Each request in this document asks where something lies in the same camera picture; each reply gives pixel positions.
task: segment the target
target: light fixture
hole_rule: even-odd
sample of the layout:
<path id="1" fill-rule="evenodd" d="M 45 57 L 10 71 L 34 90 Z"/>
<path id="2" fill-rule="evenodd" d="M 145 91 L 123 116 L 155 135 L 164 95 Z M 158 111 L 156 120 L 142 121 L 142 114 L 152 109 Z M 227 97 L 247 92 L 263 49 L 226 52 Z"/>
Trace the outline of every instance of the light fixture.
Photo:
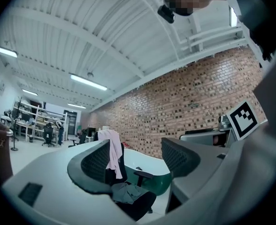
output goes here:
<path id="1" fill-rule="evenodd" d="M 231 27 L 237 27 L 237 16 L 232 7 L 230 7 L 230 25 Z"/>
<path id="2" fill-rule="evenodd" d="M 0 53 L 12 56 L 14 58 L 17 57 L 17 53 L 16 52 L 14 52 L 12 50 L 9 50 L 9 49 L 6 49 L 6 48 L 2 48 L 2 47 L 0 47 Z"/>
<path id="3" fill-rule="evenodd" d="M 31 94 L 31 95 L 38 96 L 38 94 L 35 93 L 35 92 L 30 92 L 30 91 L 27 91 L 27 90 L 25 90 L 25 89 L 22 89 L 22 91 L 27 92 L 27 93 L 29 93 L 29 94 Z"/>
<path id="4" fill-rule="evenodd" d="M 95 82 L 89 81 L 89 80 L 87 80 L 87 79 L 85 79 L 85 78 L 79 77 L 79 76 L 74 75 L 74 74 L 70 74 L 70 78 L 71 78 L 72 80 L 78 81 L 78 82 L 80 82 L 80 83 L 87 84 L 87 85 L 89 85 L 89 86 L 93 86 L 93 87 L 95 87 L 95 88 L 98 88 L 98 89 L 101 89 L 101 90 L 104 90 L 104 91 L 107 90 L 107 88 L 104 87 L 104 86 L 101 86 L 101 85 L 99 85 L 99 84 L 97 84 L 97 83 L 95 83 Z"/>
<path id="5" fill-rule="evenodd" d="M 86 108 L 84 106 L 81 105 L 75 105 L 75 104 L 71 104 L 71 103 L 67 103 L 69 106 L 73 106 L 73 107 L 79 107 L 79 108 Z"/>

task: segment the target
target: chair armrest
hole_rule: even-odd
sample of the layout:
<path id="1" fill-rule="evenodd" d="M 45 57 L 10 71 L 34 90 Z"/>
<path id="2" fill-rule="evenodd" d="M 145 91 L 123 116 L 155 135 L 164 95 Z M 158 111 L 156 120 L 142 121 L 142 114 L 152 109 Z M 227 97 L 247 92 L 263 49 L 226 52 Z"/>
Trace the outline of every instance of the chair armrest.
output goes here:
<path id="1" fill-rule="evenodd" d="M 143 178 L 149 178 L 152 179 L 153 175 L 148 173 L 148 172 L 143 172 L 143 171 L 135 171 L 134 172 L 135 175 L 139 176 L 139 177 L 143 177 Z"/>

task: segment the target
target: brick wall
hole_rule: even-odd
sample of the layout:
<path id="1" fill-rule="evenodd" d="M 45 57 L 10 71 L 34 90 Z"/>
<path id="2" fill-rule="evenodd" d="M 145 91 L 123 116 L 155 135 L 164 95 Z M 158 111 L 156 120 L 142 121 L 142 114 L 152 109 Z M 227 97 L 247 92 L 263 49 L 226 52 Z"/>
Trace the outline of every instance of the brick wall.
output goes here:
<path id="1" fill-rule="evenodd" d="M 161 158 L 161 138 L 216 128 L 218 117 L 247 99 L 265 119 L 252 93 L 262 70 L 249 48 L 235 48 L 158 77 L 82 116 L 83 127 L 110 126 L 122 142 Z"/>

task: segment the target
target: office chair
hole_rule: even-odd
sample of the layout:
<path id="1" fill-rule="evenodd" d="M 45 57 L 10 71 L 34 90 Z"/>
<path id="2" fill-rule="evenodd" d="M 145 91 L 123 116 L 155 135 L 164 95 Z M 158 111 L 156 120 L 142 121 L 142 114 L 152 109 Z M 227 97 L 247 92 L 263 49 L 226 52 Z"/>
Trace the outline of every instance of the office chair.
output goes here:
<path id="1" fill-rule="evenodd" d="M 74 147 L 74 146 L 76 146 L 76 145 L 85 143 L 85 141 L 86 141 L 86 136 L 87 136 L 87 129 L 83 129 L 83 130 L 82 130 L 82 134 L 81 134 L 81 136 L 80 136 L 80 142 L 75 142 L 76 139 L 71 139 L 71 141 L 73 141 L 73 145 L 70 145 L 70 146 L 68 146 L 68 147 L 71 148 L 71 147 Z"/>
<path id="2" fill-rule="evenodd" d="M 94 134 L 94 140 L 98 140 L 98 134 L 97 132 Z M 110 186 L 116 184 L 116 183 L 123 183 L 126 182 L 127 184 L 130 185 L 129 182 L 126 180 L 128 179 L 125 166 L 124 166 L 124 147 L 123 144 L 120 144 L 122 147 L 123 154 L 120 157 L 119 163 L 119 168 L 120 172 L 123 176 L 122 179 L 117 179 L 116 174 L 114 170 L 107 169 L 106 170 L 106 183 L 109 184 Z M 135 175 L 139 176 L 138 184 L 137 186 L 141 186 L 142 179 L 143 178 L 148 178 L 151 179 L 153 177 L 152 174 L 143 172 L 143 171 L 135 171 Z M 141 219 L 147 212 L 152 213 L 152 205 L 156 200 L 156 194 L 148 191 L 147 193 L 143 194 L 141 197 L 139 197 L 133 204 L 128 204 L 128 203 L 122 203 L 122 202 L 116 202 L 116 205 L 123 210 L 128 216 L 130 216 L 132 219 L 135 221 L 138 221 Z"/>
<path id="3" fill-rule="evenodd" d="M 44 138 L 44 143 L 42 144 L 42 146 L 44 144 L 47 144 L 48 147 L 49 145 L 53 145 L 54 144 L 52 143 L 52 139 L 53 139 L 53 131 L 54 131 L 54 128 L 49 124 L 46 124 L 44 127 L 43 127 L 43 130 L 44 130 L 44 133 L 43 133 L 43 138 Z"/>

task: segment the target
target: door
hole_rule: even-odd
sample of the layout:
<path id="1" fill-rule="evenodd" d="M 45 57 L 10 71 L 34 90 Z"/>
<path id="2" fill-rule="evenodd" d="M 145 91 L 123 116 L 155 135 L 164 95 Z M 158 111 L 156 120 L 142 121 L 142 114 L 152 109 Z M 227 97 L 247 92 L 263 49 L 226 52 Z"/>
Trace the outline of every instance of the door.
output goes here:
<path id="1" fill-rule="evenodd" d="M 68 110 L 64 110 L 64 113 L 67 113 L 67 116 L 69 118 L 68 135 L 74 135 L 76 132 L 77 113 L 70 112 Z"/>

